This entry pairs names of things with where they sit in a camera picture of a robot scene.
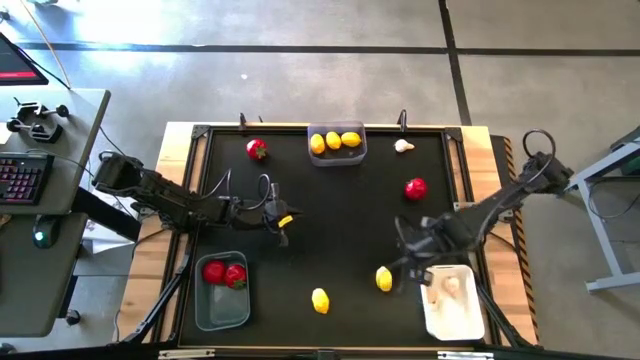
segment wooden table frame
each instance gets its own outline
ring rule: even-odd
[[[193,122],[169,122],[167,124],[156,171],[169,180],[188,186],[192,191],[200,191],[200,187],[203,184],[199,183],[199,179],[201,178],[203,164],[207,163],[206,158],[208,156],[206,156],[205,148],[207,148],[206,144],[209,139],[205,136],[196,136],[201,134],[196,133],[198,130],[194,128],[194,125],[237,128],[238,124]],[[306,126],[307,124],[247,123],[246,125],[256,128],[268,128],[276,126]],[[379,124],[366,125],[366,127],[400,128],[399,125]],[[457,197],[460,201],[462,199],[478,201],[500,189],[500,179],[491,139],[486,127],[409,126],[409,129],[420,128],[453,128],[455,129],[452,132],[453,137],[457,137],[457,134],[460,135],[461,139],[459,140],[462,141],[456,141],[453,138],[449,140],[449,161],[454,174]],[[191,158],[189,158],[189,150],[192,146],[195,151],[191,152]],[[156,232],[159,228],[159,220],[155,217],[149,218],[142,225],[140,237]],[[512,231],[508,225],[498,224],[493,229],[493,232],[513,243]],[[186,243],[186,234],[181,235],[178,239],[177,235],[166,231],[138,245],[129,271],[129,280],[118,317],[118,327],[121,334],[133,332],[157,301],[166,281],[182,262]],[[177,255],[172,265],[167,264],[170,252],[175,252]],[[537,343],[535,322],[530,312],[530,305],[532,304],[527,297],[518,256],[511,248],[491,236],[487,240],[484,253],[488,267],[488,280],[491,283],[491,292],[494,300],[520,334],[529,342]],[[157,334],[156,332],[149,334],[145,338],[145,342],[150,341],[152,335],[155,340],[166,341],[170,339],[172,333],[175,334],[176,330],[179,331],[182,324],[177,324],[173,321],[178,293],[174,294],[167,305],[162,329]],[[485,340],[495,342],[492,341],[490,333],[491,331],[487,331]]]

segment concrete floor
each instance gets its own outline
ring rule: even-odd
[[[39,42],[21,8],[5,2],[14,20],[0,31],[14,41]],[[458,47],[640,49],[640,3],[634,0],[449,0],[448,8]],[[437,0],[219,0],[190,1],[188,7],[178,1],[61,0],[37,16],[57,42],[445,46]],[[48,52],[29,53],[57,72]],[[413,124],[460,123],[447,55],[59,55],[75,87],[112,91],[104,128],[150,167],[167,121],[236,121],[242,111],[274,122],[388,123],[406,108]],[[640,57],[460,56],[460,67],[474,125],[489,126],[515,144],[526,130],[544,128],[558,142],[558,158],[575,170],[638,125]],[[144,144],[134,141],[141,133]],[[107,148],[99,137],[94,156]],[[597,198],[605,213],[624,208],[638,191],[629,185],[609,189]],[[640,286],[586,292],[585,281],[609,272],[584,209],[540,196],[527,200],[524,215],[542,344],[640,357]],[[609,225],[628,266],[640,270],[637,230],[629,225],[634,215],[640,214],[634,209]],[[126,273],[126,264],[116,273]],[[21,351],[108,342],[124,283],[83,278],[72,300],[86,316],[82,328],[58,323],[46,338],[11,342]]]

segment white tray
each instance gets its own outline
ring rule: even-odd
[[[424,318],[429,334],[439,340],[477,340],[484,336],[473,271],[466,265],[439,265],[427,268],[433,273],[431,286],[420,286]],[[457,279],[459,289],[452,296],[445,281]]]

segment red strawberry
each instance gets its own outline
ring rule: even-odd
[[[247,155],[254,160],[262,160],[267,156],[267,143],[253,139],[247,143]]]
[[[202,267],[202,278],[209,284],[222,284],[224,282],[225,266],[222,261],[209,261]]]
[[[247,284],[247,270],[239,264],[229,266],[224,274],[224,283],[232,289],[242,289]]]

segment yellow lemon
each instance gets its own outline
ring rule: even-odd
[[[311,302],[313,302],[313,308],[320,314],[326,314],[329,312],[329,297],[324,290],[317,288],[311,293]]]
[[[329,147],[332,148],[333,150],[340,149],[340,146],[342,145],[342,141],[340,140],[340,135],[338,135],[336,132],[333,132],[333,131],[328,132],[327,145],[329,145]]]
[[[314,154],[320,155],[324,152],[324,139],[320,134],[314,134],[309,140],[309,146]]]
[[[378,288],[384,292],[391,291],[391,285],[393,283],[393,277],[391,276],[391,272],[384,266],[381,266],[380,269],[376,271],[376,285]]]
[[[341,138],[342,138],[342,143],[349,147],[356,147],[360,145],[360,143],[362,142],[362,139],[360,139],[360,135],[354,132],[344,133],[342,134]]]

